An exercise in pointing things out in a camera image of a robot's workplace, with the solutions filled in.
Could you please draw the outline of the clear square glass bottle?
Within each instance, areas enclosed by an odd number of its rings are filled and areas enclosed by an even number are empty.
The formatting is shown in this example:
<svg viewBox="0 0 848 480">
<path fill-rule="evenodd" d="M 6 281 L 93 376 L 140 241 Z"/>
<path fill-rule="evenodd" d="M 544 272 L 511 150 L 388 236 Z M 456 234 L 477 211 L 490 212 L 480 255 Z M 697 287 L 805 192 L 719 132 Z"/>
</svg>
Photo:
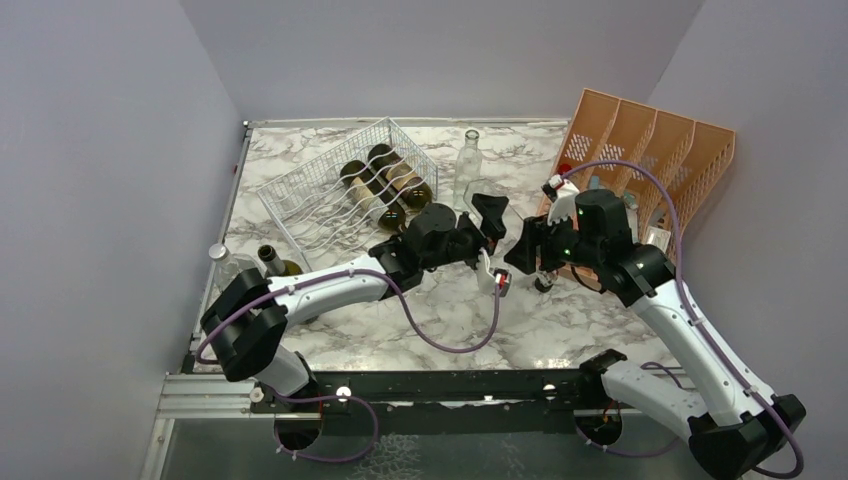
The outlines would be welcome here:
<svg viewBox="0 0 848 480">
<path fill-rule="evenodd" d="M 467 130 L 464 135 L 464 145 L 457 155 L 453 192 L 453 203 L 457 210 L 465 209 L 466 188 L 470 182 L 477 180 L 480 176 L 483 155 L 479 149 L 479 139 L 478 130 Z"/>
</svg>

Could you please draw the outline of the silver-neck green wine bottle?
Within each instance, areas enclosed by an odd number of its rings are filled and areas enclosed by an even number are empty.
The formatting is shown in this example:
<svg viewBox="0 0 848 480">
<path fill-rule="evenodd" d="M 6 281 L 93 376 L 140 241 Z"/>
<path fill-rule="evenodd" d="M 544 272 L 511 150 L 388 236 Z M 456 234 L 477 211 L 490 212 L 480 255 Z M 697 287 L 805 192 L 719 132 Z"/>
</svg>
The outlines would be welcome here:
<svg viewBox="0 0 848 480">
<path fill-rule="evenodd" d="M 412 211 L 420 211 L 434 200 L 426 181 L 388 144 L 372 147 L 367 160 L 371 170 L 398 193 Z"/>
</svg>

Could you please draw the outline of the dark-neck green wine bottle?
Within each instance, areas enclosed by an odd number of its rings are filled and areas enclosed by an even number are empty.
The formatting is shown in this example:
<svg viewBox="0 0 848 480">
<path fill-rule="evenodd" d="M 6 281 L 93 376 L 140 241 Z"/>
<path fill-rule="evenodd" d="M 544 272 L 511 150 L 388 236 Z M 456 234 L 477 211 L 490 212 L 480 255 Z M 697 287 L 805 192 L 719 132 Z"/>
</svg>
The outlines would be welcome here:
<svg viewBox="0 0 848 480">
<path fill-rule="evenodd" d="M 376 175 L 360 160 L 346 163 L 340 170 L 345 194 L 381 229 L 401 233 L 407 226 L 407 214 Z"/>
</svg>

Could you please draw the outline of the clear textured glass bottle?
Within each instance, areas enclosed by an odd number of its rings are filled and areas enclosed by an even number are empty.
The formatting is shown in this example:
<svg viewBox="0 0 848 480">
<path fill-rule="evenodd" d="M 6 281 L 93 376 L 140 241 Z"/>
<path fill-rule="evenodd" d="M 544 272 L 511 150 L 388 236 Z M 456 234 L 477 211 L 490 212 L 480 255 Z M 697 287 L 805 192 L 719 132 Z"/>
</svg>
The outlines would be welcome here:
<svg viewBox="0 0 848 480">
<path fill-rule="evenodd" d="M 478 209 L 471 204 L 473 195 L 477 193 L 495 197 L 504 196 L 509 199 L 509 204 L 502 215 L 506 234 L 503 239 L 498 241 L 495 249 L 497 255 L 503 256 L 520 239 L 524 215 L 516 209 L 516 202 L 506 187 L 489 179 L 480 178 L 469 182 L 463 194 L 463 199 L 466 202 L 465 210 L 469 212 L 472 221 L 477 226 L 480 226 L 482 216 Z"/>
</svg>

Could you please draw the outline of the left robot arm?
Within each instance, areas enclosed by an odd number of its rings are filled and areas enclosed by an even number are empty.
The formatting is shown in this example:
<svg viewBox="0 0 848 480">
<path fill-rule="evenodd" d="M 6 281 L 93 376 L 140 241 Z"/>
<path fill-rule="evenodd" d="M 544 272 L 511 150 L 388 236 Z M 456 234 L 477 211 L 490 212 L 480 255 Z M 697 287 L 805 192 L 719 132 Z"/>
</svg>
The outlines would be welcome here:
<svg viewBox="0 0 848 480">
<path fill-rule="evenodd" d="M 286 330 L 310 318 L 356 303 L 402 298 L 425 273 L 464 263 L 480 290 L 495 299 L 506 296 L 510 273 L 491 265 L 497 243 L 507 232 L 505 196 L 475 193 L 472 205 L 481 216 L 474 223 L 441 203 L 426 206 L 400 234 L 346 263 L 311 273 L 264 277 L 258 268 L 239 271 L 201 318 L 204 339 L 197 361 L 211 348 L 215 363 L 231 382 L 258 377 L 279 365 L 284 376 L 276 396 L 298 411 L 313 401 L 314 384 L 307 366 L 280 345 Z"/>
</svg>

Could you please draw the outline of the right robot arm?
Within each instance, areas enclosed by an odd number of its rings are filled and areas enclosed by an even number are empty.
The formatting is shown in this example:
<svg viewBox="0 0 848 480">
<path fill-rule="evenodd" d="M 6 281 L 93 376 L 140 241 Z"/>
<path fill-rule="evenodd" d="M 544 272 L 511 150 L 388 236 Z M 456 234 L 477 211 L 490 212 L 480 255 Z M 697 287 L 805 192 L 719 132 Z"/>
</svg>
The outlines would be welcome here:
<svg viewBox="0 0 848 480">
<path fill-rule="evenodd" d="M 526 218 L 505 262 L 525 274 L 591 269 L 602 290 L 657 334 L 695 387 L 677 389 L 607 350 L 580 365 L 579 398 L 592 407 L 615 400 L 638 409 L 686 442 L 714 479 L 738 479 L 785 445 L 804 406 L 793 394 L 775 394 L 730 353 L 665 253 L 633 241 L 624 202 L 606 189 L 558 191 L 551 208 L 563 217 Z"/>
</svg>

